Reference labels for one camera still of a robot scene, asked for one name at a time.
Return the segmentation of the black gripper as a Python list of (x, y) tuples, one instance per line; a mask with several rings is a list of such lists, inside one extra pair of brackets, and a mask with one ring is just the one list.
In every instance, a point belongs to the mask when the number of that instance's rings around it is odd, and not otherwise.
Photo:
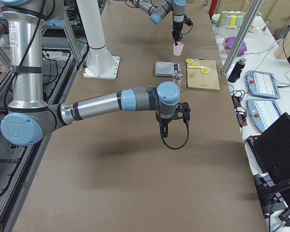
[(172, 120), (177, 120), (178, 117), (176, 115), (173, 115), (171, 118), (161, 118), (156, 114), (156, 120), (159, 122), (159, 128), (160, 128), (160, 135), (162, 138), (167, 138), (168, 137), (168, 124)]
[(172, 37), (174, 39), (174, 45), (178, 45), (178, 41), (180, 41), (183, 38), (183, 35), (181, 33), (181, 30), (183, 28), (183, 22), (176, 22), (173, 21), (173, 26), (172, 26)]

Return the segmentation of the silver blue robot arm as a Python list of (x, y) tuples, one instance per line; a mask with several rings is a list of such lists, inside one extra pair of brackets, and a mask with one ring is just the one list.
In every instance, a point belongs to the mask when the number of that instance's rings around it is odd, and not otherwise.
[(130, 2), (132, 2), (134, 7), (140, 8), (147, 13), (154, 24), (159, 24), (168, 13), (172, 12), (172, 37), (175, 45), (179, 44), (183, 38), (183, 34), (181, 33), (183, 24), (187, 23), (188, 20), (185, 14), (185, 0), (165, 0), (160, 6), (153, 5), (150, 0), (131, 0)]
[[(120, 57), (107, 50), (97, 0), (77, 0), (88, 44), (87, 78), (115, 79)], [(43, 99), (41, 27), (63, 28), (63, 0), (0, 0), (1, 12), (7, 20), (11, 50), (10, 73), (13, 75), (13, 100), (0, 123), (3, 136), (14, 145), (29, 146), (55, 130), (80, 121), (115, 111), (156, 111), (162, 141), (168, 135), (168, 123), (179, 119), (180, 87), (163, 82), (154, 87), (137, 87), (95, 97), (72, 104), (48, 105)], [(158, 24), (173, 14), (175, 44), (182, 38), (185, 0), (165, 0), (156, 7), (147, 0), (132, 0)]]

